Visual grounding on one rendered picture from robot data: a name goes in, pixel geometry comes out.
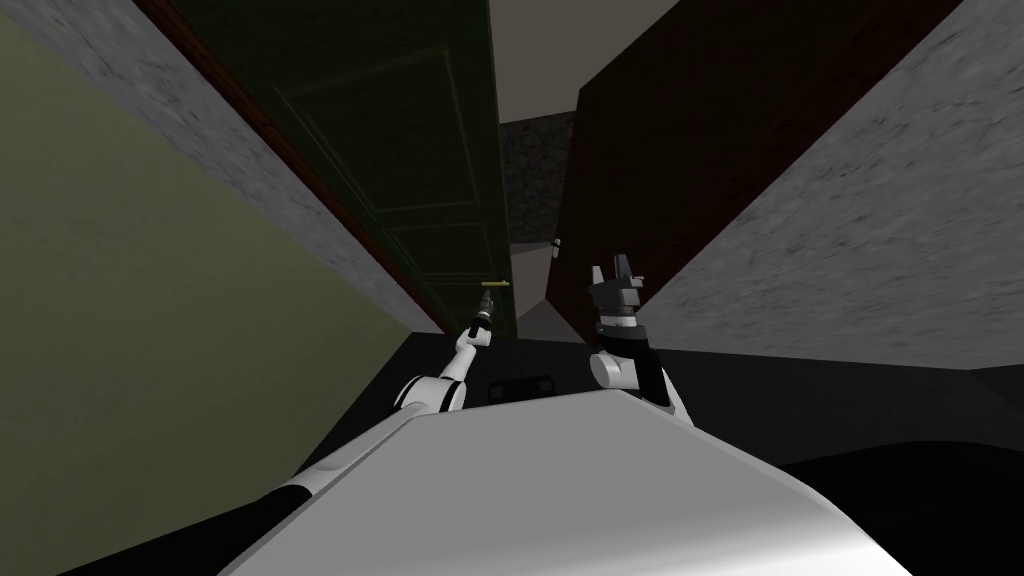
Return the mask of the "dark brown door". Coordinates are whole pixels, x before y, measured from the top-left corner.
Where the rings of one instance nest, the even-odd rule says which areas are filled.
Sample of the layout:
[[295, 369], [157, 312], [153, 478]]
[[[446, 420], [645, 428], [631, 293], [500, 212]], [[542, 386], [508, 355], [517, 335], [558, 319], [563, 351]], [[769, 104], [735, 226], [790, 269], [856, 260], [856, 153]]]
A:
[[580, 90], [547, 299], [590, 345], [592, 270], [640, 303], [962, 0], [678, 0]]

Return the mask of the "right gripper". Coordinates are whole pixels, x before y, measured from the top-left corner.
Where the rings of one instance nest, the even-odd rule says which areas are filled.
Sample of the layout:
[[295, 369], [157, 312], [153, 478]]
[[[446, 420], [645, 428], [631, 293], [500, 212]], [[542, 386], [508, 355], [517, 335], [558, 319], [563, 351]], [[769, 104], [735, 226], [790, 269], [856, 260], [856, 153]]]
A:
[[614, 255], [615, 278], [605, 280], [601, 266], [591, 270], [592, 285], [588, 288], [600, 322], [635, 322], [640, 306], [639, 289], [643, 278], [632, 276], [628, 257]]

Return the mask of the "dark green door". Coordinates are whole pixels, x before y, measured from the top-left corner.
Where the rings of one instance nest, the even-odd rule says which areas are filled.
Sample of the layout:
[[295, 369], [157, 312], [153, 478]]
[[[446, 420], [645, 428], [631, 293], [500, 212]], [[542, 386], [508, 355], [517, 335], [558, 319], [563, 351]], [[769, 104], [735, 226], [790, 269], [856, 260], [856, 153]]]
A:
[[510, 273], [488, 0], [170, 0], [429, 310]]

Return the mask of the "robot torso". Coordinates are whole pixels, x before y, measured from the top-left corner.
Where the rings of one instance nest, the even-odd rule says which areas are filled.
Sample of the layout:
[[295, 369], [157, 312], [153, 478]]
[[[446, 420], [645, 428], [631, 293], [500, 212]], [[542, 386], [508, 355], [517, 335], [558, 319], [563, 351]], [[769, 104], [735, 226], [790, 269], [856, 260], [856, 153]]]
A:
[[623, 390], [412, 402], [218, 576], [910, 576], [827, 498]]

